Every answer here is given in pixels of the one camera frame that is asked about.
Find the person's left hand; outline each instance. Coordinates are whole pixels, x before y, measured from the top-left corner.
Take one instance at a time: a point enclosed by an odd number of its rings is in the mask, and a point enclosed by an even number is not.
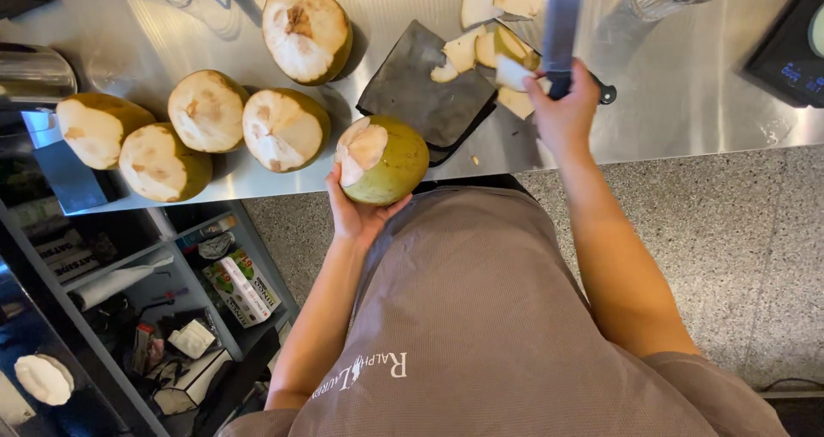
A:
[[[389,207],[355,203],[340,189],[340,164],[337,162],[326,177],[326,190],[329,191],[332,216],[335,219],[335,237],[352,240],[365,251],[375,242],[386,220],[394,217],[412,199],[412,194],[409,194]]]

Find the knife blade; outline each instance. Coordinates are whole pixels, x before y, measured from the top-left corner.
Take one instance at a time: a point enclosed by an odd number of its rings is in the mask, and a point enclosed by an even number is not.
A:
[[[552,82],[550,97],[562,99],[572,85],[572,51],[581,0],[546,0],[541,68]]]

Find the paper towel roll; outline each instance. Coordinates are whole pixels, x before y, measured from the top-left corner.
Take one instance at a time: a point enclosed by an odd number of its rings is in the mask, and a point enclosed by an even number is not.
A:
[[[175,257],[169,252],[161,252],[152,259],[152,263],[134,266],[123,270],[115,270],[109,274],[104,274],[89,284],[74,289],[75,295],[81,300],[80,310],[87,311],[89,308],[98,305],[112,295],[127,289],[140,279],[154,273],[155,268],[170,264]]]

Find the person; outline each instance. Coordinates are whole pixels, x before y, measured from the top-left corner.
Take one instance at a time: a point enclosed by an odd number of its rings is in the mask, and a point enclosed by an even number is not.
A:
[[[786,435],[700,356],[612,196],[589,151],[599,89],[585,66],[558,101],[524,83],[560,167],[586,297],[528,194],[449,185],[367,207],[346,198],[335,165],[335,237],[265,411],[223,436]]]

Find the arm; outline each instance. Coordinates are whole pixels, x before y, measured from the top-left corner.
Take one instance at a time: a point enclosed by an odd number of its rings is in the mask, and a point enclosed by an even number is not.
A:
[[[369,247],[387,219],[411,195],[388,209],[352,203],[338,185],[340,165],[326,177],[335,237],[321,273],[275,364],[265,410],[301,408],[344,349],[357,284]]]
[[[535,80],[524,80],[541,139],[560,167],[570,208],[583,287],[598,329],[637,357],[675,351],[699,354],[669,285],[634,233],[589,151],[599,95],[576,62],[571,93],[552,101]]]

